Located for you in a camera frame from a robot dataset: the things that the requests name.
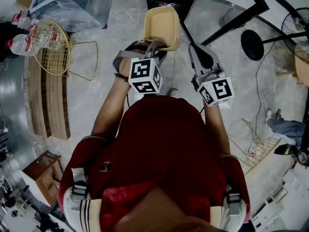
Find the black bag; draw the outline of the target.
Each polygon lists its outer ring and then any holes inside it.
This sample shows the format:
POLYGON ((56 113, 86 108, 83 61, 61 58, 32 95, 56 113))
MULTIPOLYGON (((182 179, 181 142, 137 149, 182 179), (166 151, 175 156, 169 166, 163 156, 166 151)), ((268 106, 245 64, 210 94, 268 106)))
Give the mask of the black bag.
POLYGON ((0 63, 3 63, 6 59, 16 58, 8 43, 16 35, 17 27, 15 25, 0 23, 0 63))

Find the brown wooden cabinet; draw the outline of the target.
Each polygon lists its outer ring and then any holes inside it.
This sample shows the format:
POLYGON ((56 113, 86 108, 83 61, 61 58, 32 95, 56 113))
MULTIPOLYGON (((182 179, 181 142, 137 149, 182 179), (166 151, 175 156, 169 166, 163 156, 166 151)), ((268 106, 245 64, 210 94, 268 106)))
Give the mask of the brown wooden cabinet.
POLYGON ((45 151, 20 172, 32 195, 47 206, 52 206, 57 200, 62 178, 60 158, 60 155, 45 151))

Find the person's left forearm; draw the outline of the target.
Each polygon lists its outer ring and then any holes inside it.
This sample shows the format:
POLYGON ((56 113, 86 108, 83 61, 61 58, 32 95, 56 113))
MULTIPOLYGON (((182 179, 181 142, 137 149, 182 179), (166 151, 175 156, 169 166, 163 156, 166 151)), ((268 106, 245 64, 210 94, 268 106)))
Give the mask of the person's left forearm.
POLYGON ((124 112, 126 95, 130 84, 116 77, 95 120, 92 136, 111 141, 115 138, 124 112))

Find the person's left hand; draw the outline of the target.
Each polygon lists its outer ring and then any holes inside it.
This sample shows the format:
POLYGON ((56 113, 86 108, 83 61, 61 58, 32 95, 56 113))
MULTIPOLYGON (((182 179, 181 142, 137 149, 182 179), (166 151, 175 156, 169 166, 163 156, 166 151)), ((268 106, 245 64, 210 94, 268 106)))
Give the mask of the person's left hand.
POLYGON ((131 59, 123 58, 119 65, 119 73, 124 77, 129 77, 130 66, 131 66, 131 59))

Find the person's red shirt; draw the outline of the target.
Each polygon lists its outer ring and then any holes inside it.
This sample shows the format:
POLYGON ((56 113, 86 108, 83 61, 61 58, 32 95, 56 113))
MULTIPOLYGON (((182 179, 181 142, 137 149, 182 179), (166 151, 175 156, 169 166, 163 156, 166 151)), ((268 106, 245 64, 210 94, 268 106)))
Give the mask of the person's red shirt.
POLYGON ((110 232, 153 188, 161 188, 188 216, 205 221, 222 206, 227 188, 237 193, 250 215, 250 199, 239 161, 222 156, 217 139, 198 110, 167 96, 141 99, 124 114, 118 135, 83 138, 63 173, 58 203, 74 185, 73 169, 83 168, 87 191, 101 207, 94 219, 110 232))

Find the round beige wooden table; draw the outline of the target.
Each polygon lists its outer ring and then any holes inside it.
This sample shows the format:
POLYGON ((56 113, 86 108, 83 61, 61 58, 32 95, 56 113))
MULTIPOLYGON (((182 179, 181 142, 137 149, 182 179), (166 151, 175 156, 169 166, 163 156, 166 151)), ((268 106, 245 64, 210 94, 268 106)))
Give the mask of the round beige wooden table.
POLYGON ((297 80, 298 84, 304 84, 309 87, 309 64, 301 60, 301 54, 304 53, 303 49, 296 45, 294 46, 293 67, 294 69, 289 72, 276 73, 276 76, 291 75, 297 80))

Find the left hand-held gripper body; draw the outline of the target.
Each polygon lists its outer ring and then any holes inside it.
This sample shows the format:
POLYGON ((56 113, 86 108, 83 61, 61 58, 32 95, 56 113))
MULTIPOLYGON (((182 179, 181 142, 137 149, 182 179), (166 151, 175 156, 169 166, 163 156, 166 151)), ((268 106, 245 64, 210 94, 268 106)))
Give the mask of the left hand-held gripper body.
MULTIPOLYGON (((123 58, 130 58, 131 66, 128 83, 130 83, 134 90, 139 94, 158 94, 162 86, 163 78, 159 67, 156 65, 155 55, 153 58, 144 57, 148 47, 147 41, 154 40, 133 42, 125 50, 119 51, 112 64, 116 72, 119 73, 121 60, 123 58)), ((161 41, 155 54, 160 51, 160 48, 163 48, 163 43, 161 41)))

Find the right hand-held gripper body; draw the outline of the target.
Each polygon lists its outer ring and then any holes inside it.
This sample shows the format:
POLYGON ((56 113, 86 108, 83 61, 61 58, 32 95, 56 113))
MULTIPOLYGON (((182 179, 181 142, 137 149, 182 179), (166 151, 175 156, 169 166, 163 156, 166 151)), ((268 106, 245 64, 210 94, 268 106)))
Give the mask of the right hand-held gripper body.
POLYGON ((223 103, 234 97, 231 78, 226 76, 222 68, 197 76, 192 84, 208 107, 223 103))

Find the black wristband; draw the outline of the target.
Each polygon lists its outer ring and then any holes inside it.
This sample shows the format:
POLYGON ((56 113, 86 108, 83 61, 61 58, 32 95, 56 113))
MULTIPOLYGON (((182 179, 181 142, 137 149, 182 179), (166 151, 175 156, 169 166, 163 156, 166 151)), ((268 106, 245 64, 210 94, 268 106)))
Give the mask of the black wristband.
POLYGON ((114 73, 114 76, 117 77, 117 78, 120 78, 120 79, 122 79, 123 81, 125 81, 125 82, 128 83, 128 77, 123 76, 122 74, 117 73, 117 72, 114 73))

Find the beige plastic tray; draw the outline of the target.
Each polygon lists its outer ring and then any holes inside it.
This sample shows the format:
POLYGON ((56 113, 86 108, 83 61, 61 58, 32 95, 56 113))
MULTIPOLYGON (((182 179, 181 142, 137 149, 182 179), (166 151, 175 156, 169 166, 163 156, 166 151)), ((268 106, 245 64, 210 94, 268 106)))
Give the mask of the beige plastic tray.
POLYGON ((176 51, 180 44, 180 21, 176 10, 169 6, 150 9, 144 21, 144 39, 164 43, 160 51, 176 51))

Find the clear plastic bag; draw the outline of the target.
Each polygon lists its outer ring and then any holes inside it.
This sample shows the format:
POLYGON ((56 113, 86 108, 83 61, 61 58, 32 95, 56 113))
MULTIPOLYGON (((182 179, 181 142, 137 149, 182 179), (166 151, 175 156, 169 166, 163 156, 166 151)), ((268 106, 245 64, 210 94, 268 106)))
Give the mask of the clear plastic bag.
POLYGON ((55 0, 41 7, 31 17, 52 19, 63 30, 80 32, 107 27, 112 0, 55 0))

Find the black floor fan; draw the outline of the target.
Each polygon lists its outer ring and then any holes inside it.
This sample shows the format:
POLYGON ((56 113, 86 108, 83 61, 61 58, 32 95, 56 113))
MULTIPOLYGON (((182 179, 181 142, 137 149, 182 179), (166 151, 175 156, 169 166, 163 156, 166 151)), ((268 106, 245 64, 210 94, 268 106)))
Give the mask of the black floor fan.
POLYGON ((300 60, 309 64, 309 8, 295 9, 282 22, 282 35, 262 40, 253 30, 246 30, 241 35, 241 46, 246 56, 259 61, 264 55, 264 45, 284 41, 287 48, 300 60))

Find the grey bin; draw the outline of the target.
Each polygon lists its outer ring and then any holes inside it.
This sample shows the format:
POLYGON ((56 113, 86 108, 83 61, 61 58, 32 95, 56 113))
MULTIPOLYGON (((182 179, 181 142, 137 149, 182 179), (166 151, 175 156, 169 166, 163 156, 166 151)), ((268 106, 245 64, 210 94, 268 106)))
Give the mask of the grey bin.
POLYGON ((235 9, 235 8, 229 8, 227 12, 220 18, 219 20, 219 26, 222 28, 225 26, 228 22, 235 19, 237 16, 239 16, 242 12, 235 9))

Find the person's right forearm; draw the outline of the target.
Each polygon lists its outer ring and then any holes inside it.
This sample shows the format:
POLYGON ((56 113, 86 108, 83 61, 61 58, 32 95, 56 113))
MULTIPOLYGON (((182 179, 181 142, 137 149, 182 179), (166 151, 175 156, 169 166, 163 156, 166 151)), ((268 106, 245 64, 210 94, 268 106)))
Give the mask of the person's right forearm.
POLYGON ((218 105, 208 106, 204 101, 205 123, 221 155, 230 155, 229 138, 218 105))

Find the white shelf unit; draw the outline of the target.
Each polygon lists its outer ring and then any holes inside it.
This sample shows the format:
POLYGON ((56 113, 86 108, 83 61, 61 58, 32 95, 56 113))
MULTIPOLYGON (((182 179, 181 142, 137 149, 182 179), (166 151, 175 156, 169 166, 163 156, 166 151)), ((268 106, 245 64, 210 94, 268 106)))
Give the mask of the white shelf unit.
POLYGON ((309 168, 297 163, 282 181, 279 191, 251 216, 256 232, 301 231, 309 223, 309 168))

